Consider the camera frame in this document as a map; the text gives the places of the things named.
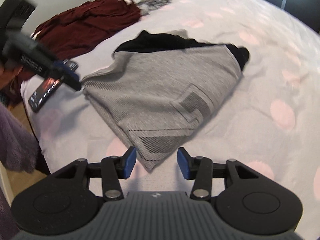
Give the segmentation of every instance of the dark red garment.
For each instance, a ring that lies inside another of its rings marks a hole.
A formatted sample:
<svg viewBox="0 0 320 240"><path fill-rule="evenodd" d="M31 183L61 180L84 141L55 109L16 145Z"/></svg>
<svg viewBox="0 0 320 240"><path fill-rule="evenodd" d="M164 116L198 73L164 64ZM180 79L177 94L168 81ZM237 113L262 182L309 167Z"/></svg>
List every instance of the dark red garment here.
<svg viewBox="0 0 320 240"><path fill-rule="evenodd" d="M124 0L86 2L39 25L36 40L59 59L71 59L93 50L100 42L140 19L140 9Z"/></svg>

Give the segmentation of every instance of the wooden floor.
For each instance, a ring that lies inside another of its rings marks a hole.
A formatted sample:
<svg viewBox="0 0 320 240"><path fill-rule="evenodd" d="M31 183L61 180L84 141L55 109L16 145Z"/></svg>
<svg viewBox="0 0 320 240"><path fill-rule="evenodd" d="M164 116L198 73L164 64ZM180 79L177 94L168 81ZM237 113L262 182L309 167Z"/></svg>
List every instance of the wooden floor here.
<svg viewBox="0 0 320 240"><path fill-rule="evenodd" d="M23 104L19 104L15 108L10 109L10 111L22 123L22 125L32 133ZM14 196L46 177L45 174L42 174L39 171L34 171L32 174L28 174L26 172L7 170L7 174Z"/></svg>

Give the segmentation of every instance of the gray patterned fabric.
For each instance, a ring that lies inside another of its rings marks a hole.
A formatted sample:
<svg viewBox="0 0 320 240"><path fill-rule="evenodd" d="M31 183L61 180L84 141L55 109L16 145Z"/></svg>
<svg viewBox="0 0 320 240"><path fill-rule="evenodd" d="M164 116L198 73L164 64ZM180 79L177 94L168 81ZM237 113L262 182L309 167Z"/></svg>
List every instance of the gray patterned fabric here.
<svg viewBox="0 0 320 240"><path fill-rule="evenodd" d="M113 57L83 78L84 93L148 170L186 141L242 76L224 45Z"/></svg>
<svg viewBox="0 0 320 240"><path fill-rule="evenodd" d="M169 3L171 3L171 0L152 0L139 3L137 6L141 10L141 16L145 16L149 14L149 11L157 10Z"/></svg>

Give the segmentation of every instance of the black garment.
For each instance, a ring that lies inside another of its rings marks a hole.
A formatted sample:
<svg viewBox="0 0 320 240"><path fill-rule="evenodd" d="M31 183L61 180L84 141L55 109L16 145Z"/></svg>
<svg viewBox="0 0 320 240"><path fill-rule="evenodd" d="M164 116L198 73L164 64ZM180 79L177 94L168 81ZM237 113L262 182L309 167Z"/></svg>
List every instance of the black garment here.
<svg viewBox="0 0 320 240"><path fill-rule="evenodd" d="M150 34L146 30L143 30L135 39L122 43L118 48L116 48L115 52L130 51L151 53L163 50L209 47L216 45L222 44L200 43L195 39L184 39L178 35L168 33ZM243 70L244 65L250 57L249 51L244 47L237 48L233 44L225 44L225 46L236 58L241 70Z"/></svg>
<svg viewBox="0 0 320 240"><path fill-rule="evenodd" d="M36 160L35 169L37 171L40 171L40 172L44 173L45 175L50 175L51 174L50 171L49 171L49 167L47 165L47 162L45 161L45 158L42 155L40 147L39 147L39 151L38 151L38 157L37 157L37 160Z"/></svg>

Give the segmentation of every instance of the logo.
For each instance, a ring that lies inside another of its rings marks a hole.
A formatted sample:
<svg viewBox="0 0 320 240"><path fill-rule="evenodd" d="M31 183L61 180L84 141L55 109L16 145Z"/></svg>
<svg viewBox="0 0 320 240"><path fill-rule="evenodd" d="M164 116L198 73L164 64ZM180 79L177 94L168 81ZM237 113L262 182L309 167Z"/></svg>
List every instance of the logo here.
<svg viewBox="0 0 320 240"><path fill-rule="evenodd" d="M42 71L42 67L38 63L34 62L31 58L28 58L26 55L21 56L21 62L37 72Z"/></svg>
<svg viewBox="0 0 320 240"><path fill-rule="evenodd" d="M153 196L154 198L158 198L158 197L161 197L162 195L156 192L156 193L153 193L151 196Z"/></svg>

